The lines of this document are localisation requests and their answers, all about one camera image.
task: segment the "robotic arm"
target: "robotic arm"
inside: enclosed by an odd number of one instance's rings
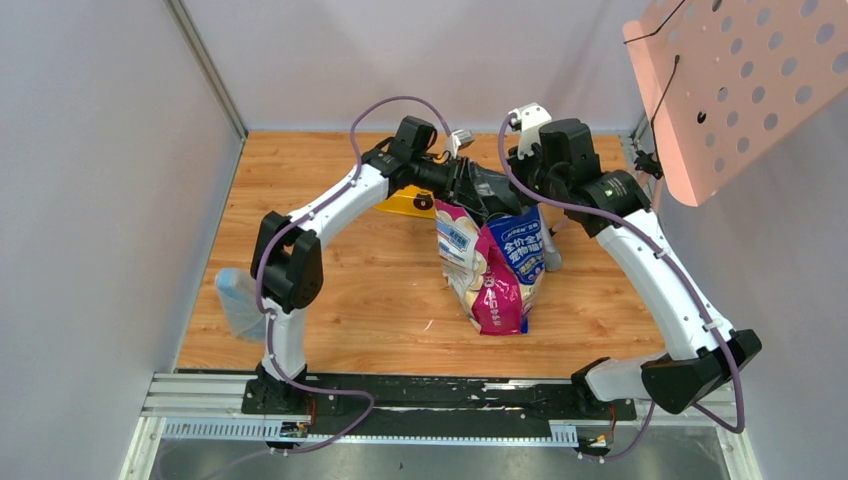
[[[600,403],[623,398],[652,399],[666,411],[680,413],[727,382],[727,361],[710,329],[720,332],[740,369],[761,350],[760,341],[751,330],[735,331],[698,289],[713,319],[711,325],[705,326],[688,292],[662,261],[663,255],[675,260],[677,257],[635,179],[624,171],[601,171],[589,128],[579,120],[552,121],[536,104],[513,113],[516,115],[512,127],[521,132],[521,137],[519,146],[510,150],[509,164],[524,185],[548,198],[623,217],[648,233],[663,249],[661,255],[655,255],[642,239],[609,220],[567,212],[624,270],[656,320],[667,348],[667,352],[641,359],[600,359],[576,372],[572,381],[582,388],[586,400]],[[354,169],[313,202],[354,182],[320,214],[283,237],[281,243],[290,246],[290,252],[280,246],[271,253],[264,271],[263,302],[273,311],[269,316],[275,318],[273,344],[277,363],[290,378],[302,378],[306,373],[304,322],[308,305],[323,284],[321,252],[357,216],[408,185],[430,190],[437,199],[463,205],[481,224],[491,214],[519,214],[523,206],[534,203],[510,188],[503,174],[458,155],[472,140],[468,132],[450,135],[448,159],[439,164],[433,162],[426,152],[435,135],[431,124],[406,117],[394,137],[362,156],[358,178],[352,178]],[[476,188],[478,181],[485,181],[489,188]],[[286,217],[271,212],[263,219],[251,266],[254,277],[271,237],[292,218],[309,211],[311,205]],[[270,375],[282,381],[268,352],[258,373],[260,377]],[[281,388],[283,395],[288,395],[286,385]]]

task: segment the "blue packaging label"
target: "blue packaging label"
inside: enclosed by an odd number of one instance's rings
[[[518,281],[532,285],[545,271],[539,207],[534,206],[527,213],[516,217],[493,220],[486,226]]]

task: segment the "round hole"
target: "round hole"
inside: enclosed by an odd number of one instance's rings
[[[768,19],[771,18],[771,9],[766,7],[760,10],[760,13],[757,14],[757,26],[762,27],[768,22]]]
[[[833,60],[833,73],[848,72],[848,52],[842,52]]]
[[[766,96],[766,89],[763,87],[757,87],[754,89],[754,92],[751,93],[751,101],[754,103],[760,103],[763,101],[763,98]]]
[[[783,45],[783,32],[774,32],[769,38],[769,50],[777,50]]]
[[[825,23],[816,33],[816,43],[824,45],[829,42],[830,39],[833,38],[834,31],[836,31],[836,27],[834,27],[832,23]]]
[[[739,50],[742,50],[742,39],[737,38],[730,44],[730,53],[736,55],[739,53]]]
[[[795,57],[789,57],[783,62],[783,66],[780,67],[780,73],[783,74],[784,77],[788,77],[795,73],[796,68],[798,68],[798,59]]]
[[[751,146],[751,141],[748,140],[748,137],[742,137],[736,142],[736,151],[739,153],[745,153],[748,151],[748,148]]]
[[[804,5],[801,6],[801,16],[807,18],[812,15],[817,8],[819,8],[819,0],[807,0],[804,2]]]
[[[804,85],[795,92],[795,103],[798,105],[809,102],[811,98],[813,98],[813,87],[809,85]]]
[[[742,71],[740,72],[740,74],[742,75],[742,78],[748,78],[748,77],[751,76],[751,73],[753,73],[753,72],[754,72],[754,62],[745,62],[745,64],[742,65]]]
[[[763,122],[763,127],[765,127],[765,129],[770,132],[770,131],[774,130],[775,127],[777,127],[777,121],[778,121],[777,114],[776,113],[769,113],[768,115],[766,115],[766,119]]]

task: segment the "gray wall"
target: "gray wall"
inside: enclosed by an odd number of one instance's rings
[[[661,217],[689,271],[763,352],[743,372],[765,478],[844,478],[848,95],[697,209]]]
[[[647,0],[186,0],[251,129],[347,129],[390,95],[430,100],[454,128],[497,131],[530,102],[595,130],[642,103],[622,25]],[[363,123],[394,129],[409,105]]]
[[[0,477],[108,479],[239,142],[161,1],[3,2]]]

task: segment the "snack bag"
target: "snack bag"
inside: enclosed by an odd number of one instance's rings
[[[527,333],[545,272],[539,207],[482,228],[462,207],[436,201],[443,274],[482,335]]]

